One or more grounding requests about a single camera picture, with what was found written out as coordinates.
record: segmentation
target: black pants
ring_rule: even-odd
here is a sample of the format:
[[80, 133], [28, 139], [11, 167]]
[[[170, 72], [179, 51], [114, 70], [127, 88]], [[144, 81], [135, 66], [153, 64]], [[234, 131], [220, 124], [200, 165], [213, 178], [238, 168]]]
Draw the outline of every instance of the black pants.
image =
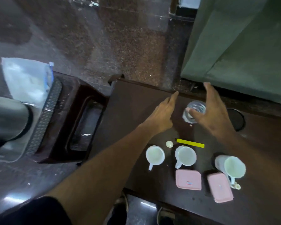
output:
[[[108, 220], [107, 225], [125, 225], [127, 219], [125, 204], [115, 205], [111, 218]], [[169, 217], [161, 218], [159, 225], [174, 225], [173, 220]]]

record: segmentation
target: foot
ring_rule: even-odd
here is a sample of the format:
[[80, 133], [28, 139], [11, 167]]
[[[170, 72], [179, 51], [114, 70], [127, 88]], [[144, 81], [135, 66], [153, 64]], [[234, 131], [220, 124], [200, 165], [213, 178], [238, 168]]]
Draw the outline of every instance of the foot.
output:
[[127, 200], [126, 195], [123, 192], [121, 193], [121, 196], [114, 203], [114, 206], [116, 206], [117, 204], [125, 204], [126, 212], [128, 212], [128, 200]]
[[173, 223], [175, 221], [175, 214], [173, 211], [169, 210], [169, 209], [166, 209], [166, 208], [163, 208], [161, 207], [157, 213], [157, 224], [159, 225], [159, 222], [160, 220], [163, 218], [163, 217], [168, 217], [170, 218]]

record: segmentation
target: yellow ruler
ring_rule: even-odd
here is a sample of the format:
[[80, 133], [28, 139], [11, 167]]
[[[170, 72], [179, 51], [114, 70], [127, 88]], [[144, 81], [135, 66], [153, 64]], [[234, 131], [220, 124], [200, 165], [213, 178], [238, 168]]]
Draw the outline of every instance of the yellow ruler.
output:
[[192, 142], [192, 141], [188, 141], [188, 140], [182, 140], [182, 139], [176, 139], [176, 141], [178, 143], [182, 143], [182, 144], [187, 144], [187, 145], [191, 145], [191, 146], [196, 146], [196, 147], [200, 147], [203, 148], [204, 144], [200, 144], [200, 143], [196, 143], [196, 142]]

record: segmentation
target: white plastic bag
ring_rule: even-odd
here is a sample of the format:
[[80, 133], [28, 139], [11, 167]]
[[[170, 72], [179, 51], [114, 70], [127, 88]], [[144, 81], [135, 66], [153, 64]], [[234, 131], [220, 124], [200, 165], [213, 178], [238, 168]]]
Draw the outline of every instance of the white plastic bag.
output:
[[53, 82], [50, 65], [16, 57], [3, 57], [1, 65], [12, 98], [42, 108]]

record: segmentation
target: mug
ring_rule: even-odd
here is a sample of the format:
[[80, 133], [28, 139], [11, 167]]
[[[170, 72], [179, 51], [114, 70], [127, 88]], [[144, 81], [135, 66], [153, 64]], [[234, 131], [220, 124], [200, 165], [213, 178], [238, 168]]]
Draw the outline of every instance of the mug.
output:
[[235, 179], [243, 177], [246, 173], [246, 165], [240, 159], [235, 156], [219, 155], [215, 158], [214, 164], [226, 175], [231, 188], [240, 189]]
[[179, 169], [182, 165], [191, 166], [197, 160], [195, 151], [188, 146], [179, 146], [175, 151], [175, 157], [177, 159], [176, 169]]
[[150, 163], [149, 170], [152, 170], [153, 165], [160, 165], [165, 160], [165, 152], [161, 147], [153, 145], [148, 147], [146, 151], [146, 158]]

